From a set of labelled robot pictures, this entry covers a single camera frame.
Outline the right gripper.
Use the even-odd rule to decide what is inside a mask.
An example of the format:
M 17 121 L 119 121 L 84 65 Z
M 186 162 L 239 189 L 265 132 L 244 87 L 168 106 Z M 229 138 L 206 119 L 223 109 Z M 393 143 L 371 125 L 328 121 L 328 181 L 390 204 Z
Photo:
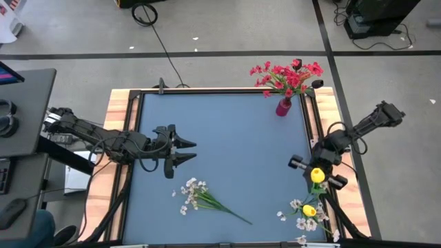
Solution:
M 342 156 L 338 153 L 324 148 L 313 148 L 310 162 L 305 163 L 302 160 L 303 158 L 301 156 L 293 155 L 288 162 L 288 166 L 292 169 L 302 169 L 304 171 L 307 190 L 311 189 L 310 171 L 317 167 L 325 173 L 325 180 L 323 181 L 324 188 L 331 186 L 340 190 L 348 183 L 348 180 L 344 176 L 332 175 L 333 166 L 339 165 L 342 162 Z

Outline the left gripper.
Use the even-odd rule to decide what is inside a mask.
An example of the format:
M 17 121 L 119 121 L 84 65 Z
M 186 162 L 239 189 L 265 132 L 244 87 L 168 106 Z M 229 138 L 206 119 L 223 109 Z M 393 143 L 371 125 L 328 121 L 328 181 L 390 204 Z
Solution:
M 164 174 L 166 178 L 174 177 L 174 167 L 195 158 L 195 153 L 178 153 L 174 154 L 173 146 L 177 149 L 196 147 L 197 144 L 179 135 L 176 135 L 176 126 L 174 124 L 166 126 L 158 126 L 153 130 L 158 136 L 156 138 L 155 148 L 158 150 L 156 158 L 164 160 Z

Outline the white flower bunch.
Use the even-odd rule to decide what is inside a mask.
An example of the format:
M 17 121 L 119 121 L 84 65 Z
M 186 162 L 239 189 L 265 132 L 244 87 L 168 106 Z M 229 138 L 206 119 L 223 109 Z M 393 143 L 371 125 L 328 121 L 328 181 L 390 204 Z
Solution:
M 194 177 L 190 178 L 183 186 L 180 187 L 178 191 L 173 189 L 171 197 L 175 198 L 178 194 L 185 197 L 184 203 L 179 208 L 179 212 L 183 216 L 186 216 L 191 209 L 194 211 L 198 211 L 199 209 L 207 209 L 231 214 L 245 223 L 252 225 L 252 222 L 243 218 L 239 214 L 236 214 L 230 208 L 218 201 L 211 194 L 209 187 L 207 186 L 207 182 L 204 180 L 198 180 Z
M 292 213 L 285 214 L 282 211 L 277 212 L 277 217 L 280 221 L 286 221 L 289 216 L 296 216 L 296 228 L 301 230 L 302 235 L 296 238 L 296 242 L 300 245 L 305 245 L 307 243 L 307 232 L 316 231 L 318 228 L 322 229 L 326 234 L 331 234 L 334 242 L 340 240 L 340 232 L 338 230 L 332 231 L 330 228 L 325 227 L 325 221 L 329 220 L 328 214 L 325 213 L 325 204 L 321 199 L 316 200 L 311 193 L 303 199 L 293 199 L 289 203 L 290 207 L 293 209 Z M 314 217 L 307 217 L 302 213 L 303 205 L 314 206 L 317 210 L 317 214 Z

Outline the red glass vase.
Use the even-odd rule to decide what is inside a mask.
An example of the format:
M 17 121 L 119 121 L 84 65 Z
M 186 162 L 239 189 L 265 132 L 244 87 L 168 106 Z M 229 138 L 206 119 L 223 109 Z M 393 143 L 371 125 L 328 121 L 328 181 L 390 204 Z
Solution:
M 290 98 L 283 98 L 279 101 L 276 108 L 276 114 L 278 116 L 286 116 L 292 106 Z

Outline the black support strut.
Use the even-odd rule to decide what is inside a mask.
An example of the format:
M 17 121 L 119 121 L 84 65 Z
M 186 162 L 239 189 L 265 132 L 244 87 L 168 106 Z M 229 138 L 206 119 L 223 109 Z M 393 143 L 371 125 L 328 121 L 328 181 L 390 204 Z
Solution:
M 130 180 L 132 176 L 132 166 L 127 166 L 127 173 L 125 177 L 125 182 L 123 184 L 122 190 L 116 197 L 116 200 L 110 205 L 109 210 L 104 215 L 103 220 L 99 223 L 98 227 L 92 232 L 92 234 L 84 240 L 84 242 L 97 242 L 103 232 L 107 229 L 107 226 L 112 222 L 113 217 L 119 208 L 119 205 L 127 199 L 128 192 L 130 189 Z
M 336 218 L 340 220 L 342 225 L 347 229 L 353 239 L 368 239 L 368 237 L 361 233 L 358 228 L 351 222 L 351 220 L 346 215 L 346 213 L 344 213 L 340 205 L 331 197 L 329 193 L 326 193 L 323 196 L 333 209 Z

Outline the wooden table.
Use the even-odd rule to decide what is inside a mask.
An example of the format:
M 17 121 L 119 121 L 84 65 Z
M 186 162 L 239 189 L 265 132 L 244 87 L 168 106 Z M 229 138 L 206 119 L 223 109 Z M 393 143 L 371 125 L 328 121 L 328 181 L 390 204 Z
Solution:
M 135 126 L 136 115 L 138 113 L 139 97 L 135 96 L 131 101 L 132 93 L 137 93 L 138 89 L 113 89 L 111 91 L 107 112 L 103 127 L 105 129 L 122 130 L 124 128 L 133 129 Z M 338 98 L 332 87 L 322 87 L 315 91 L 316 100 L 312 101 L 307 97 L 309 121 L 312 124 L 313 140 L 318 140 L 319 133 L 325 133 L 327 128 L 334 122 L 340 120 L 340 110 Z M 343 164 L 336 167 L 334 172 L 341 174 L 349 179 L 348 185 L 336 192 L 342 210 L 346 213 L 350 221 L 366 236 L 378 233 L 378 226 L 370 226 L 368 214 L 366 213 L 368 204 L 362 199 L 363 193 L 360 180 L 365 179 L 363 171 L 357 169 L 362 165 L 361 156 L 355 153 L 346 153 L 342 157 Z M 92 234 L 94 229 L 101 222 L 107 209 L 113 203 L 117 194 L 121 191 L 125 177 L 127 176 L 127 166 L 109 163 L 104 158 L 96 169 L 97 174 L 91 183 L 91 188 L 86 200 L 87 221 L 82 223 L 85 231 L 79 240 L 84 241 Z

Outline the white box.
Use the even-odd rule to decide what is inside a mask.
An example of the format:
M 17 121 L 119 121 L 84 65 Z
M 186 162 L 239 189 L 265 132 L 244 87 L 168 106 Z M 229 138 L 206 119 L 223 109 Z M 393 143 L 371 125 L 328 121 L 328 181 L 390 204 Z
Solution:
M 87 190 L 90 176 L 69 166 L 65 166 L 65 187 L 64 195 Z

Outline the black bar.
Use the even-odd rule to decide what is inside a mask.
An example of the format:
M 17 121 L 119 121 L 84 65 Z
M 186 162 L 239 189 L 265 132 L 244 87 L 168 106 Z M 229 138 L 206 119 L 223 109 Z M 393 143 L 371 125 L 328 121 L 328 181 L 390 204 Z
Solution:
M 46 153 L 53 160 L 68 165 L 84 174 L 92 175 L 93 167 L 89 165 L 89 161 L 86 158 L 57 145 L 45 137 L 39 137 L 36 152 Z

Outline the black power brick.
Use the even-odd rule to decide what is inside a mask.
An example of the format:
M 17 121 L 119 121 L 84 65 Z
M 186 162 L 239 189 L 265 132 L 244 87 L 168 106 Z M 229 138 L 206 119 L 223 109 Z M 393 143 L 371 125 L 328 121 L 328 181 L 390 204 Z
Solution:
M 73 136 L 70 134 L 52 134 L 50 140 L 57 144 L 71 145 L 73 144 Z

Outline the person's shoe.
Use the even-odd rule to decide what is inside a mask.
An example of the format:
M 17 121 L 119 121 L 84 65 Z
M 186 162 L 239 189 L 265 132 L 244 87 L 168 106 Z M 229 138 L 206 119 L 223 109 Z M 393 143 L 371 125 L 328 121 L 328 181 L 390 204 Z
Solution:
M 60 229 L 57 233 L 54 235 L 53 245 L 61 246 L 67 243 L 77 232 L 77 226 L 75 225 L 69 225 L 67 227 L 64 227 L 63 229 Z

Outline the person's leg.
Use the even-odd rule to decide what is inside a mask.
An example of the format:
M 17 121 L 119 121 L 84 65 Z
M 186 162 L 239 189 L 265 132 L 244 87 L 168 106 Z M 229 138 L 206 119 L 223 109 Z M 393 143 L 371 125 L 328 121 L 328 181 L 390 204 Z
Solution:
M 0 248 L 51 248 L 54 245 L 55 222 L 46 210 L 37 210 L 30 235 L 23 240 L 0 241 Z

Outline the grey desk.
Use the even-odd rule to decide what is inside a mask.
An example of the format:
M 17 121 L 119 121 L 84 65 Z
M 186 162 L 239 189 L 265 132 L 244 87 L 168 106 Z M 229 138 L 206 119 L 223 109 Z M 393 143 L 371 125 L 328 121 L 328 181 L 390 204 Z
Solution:
M 57 71 L 53 68 L 20 71 L 22 83 L 0 86 L 0 99 L 12 101 L 19 121 L 17 132 L 0 138 L 0 159 L 14 161 L 12 182 L 6 195 L 0 195 L 0 211 L 14 199 L 25 198 L 27 207 L 13 224 L 0 230 L 0 241 L 27 238 L 33 226 L 45 167 L 49 156 L 37 152 L 43 119 L 48 107 Z

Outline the black equipment cart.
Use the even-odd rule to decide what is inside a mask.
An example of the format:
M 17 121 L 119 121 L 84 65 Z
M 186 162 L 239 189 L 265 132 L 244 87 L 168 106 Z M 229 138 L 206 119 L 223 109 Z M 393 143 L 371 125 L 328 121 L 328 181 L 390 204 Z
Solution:
M 349 0 L 344 28 L 350 39 L 387 37 L 421 0 Z

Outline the black headphones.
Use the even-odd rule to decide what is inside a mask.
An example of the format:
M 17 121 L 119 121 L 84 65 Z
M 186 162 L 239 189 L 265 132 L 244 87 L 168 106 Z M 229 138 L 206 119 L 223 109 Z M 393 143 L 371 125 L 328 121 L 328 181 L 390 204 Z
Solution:
M 17 107 L 12 101 L 0 99 L 0 106 L 3 105 L 8 106 L 8 113 L 0 116 L 0 137 L 8 138 L 14 135 L 19 127 L 19 121 L 14 116 Z

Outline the black keyboard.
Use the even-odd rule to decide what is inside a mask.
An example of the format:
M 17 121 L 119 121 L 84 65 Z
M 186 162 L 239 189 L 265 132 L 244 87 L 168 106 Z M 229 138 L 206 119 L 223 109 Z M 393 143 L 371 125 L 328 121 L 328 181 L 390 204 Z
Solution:
M 11 174 L 11 161 L 6 158 L 0 158 L 0 195 L 8 193 Z

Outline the black computer mouse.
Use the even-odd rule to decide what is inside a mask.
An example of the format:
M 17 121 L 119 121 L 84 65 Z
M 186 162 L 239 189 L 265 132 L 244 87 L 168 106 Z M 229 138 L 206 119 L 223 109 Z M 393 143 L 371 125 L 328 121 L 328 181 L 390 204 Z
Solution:
M 0 230 L 8 229 L 27 207 L 27 200 L 16 198 L 0 211 Z

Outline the computer monitor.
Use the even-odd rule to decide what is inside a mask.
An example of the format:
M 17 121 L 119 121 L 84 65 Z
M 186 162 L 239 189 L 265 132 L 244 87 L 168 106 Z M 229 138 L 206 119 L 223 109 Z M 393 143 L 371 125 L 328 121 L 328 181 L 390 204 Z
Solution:
M 0 85 L 21 83 L 24 81 L 25 79 L 20 74 L 0 61 Z

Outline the black table frame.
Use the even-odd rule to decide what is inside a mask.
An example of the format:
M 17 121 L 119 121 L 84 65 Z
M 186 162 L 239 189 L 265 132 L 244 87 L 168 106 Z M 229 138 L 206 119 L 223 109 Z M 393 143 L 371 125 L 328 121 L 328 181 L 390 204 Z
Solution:
M 118 214 L 116 237 L 125 245 L 149 248 L 295 248 L 300 231 L 294 220 L 280 221 L 279 210 L 306 194 L 297 154 L 308 160 L 313 140 L 305 98 L 295 97 L 285 117 L 276 114 L 278 98 L 252 88 L 155 89 L 138 96 L 132 130 L 147 136 L 159 125 L 197 144 L 197 156 L 181 164 L 172 179 L 152 161 L 132 164 L 130 189 Z M 207 182 L 211 194 L 252 225 L 221 211 L 179 212 L 185 197 L 171 197 L 190 178 Z

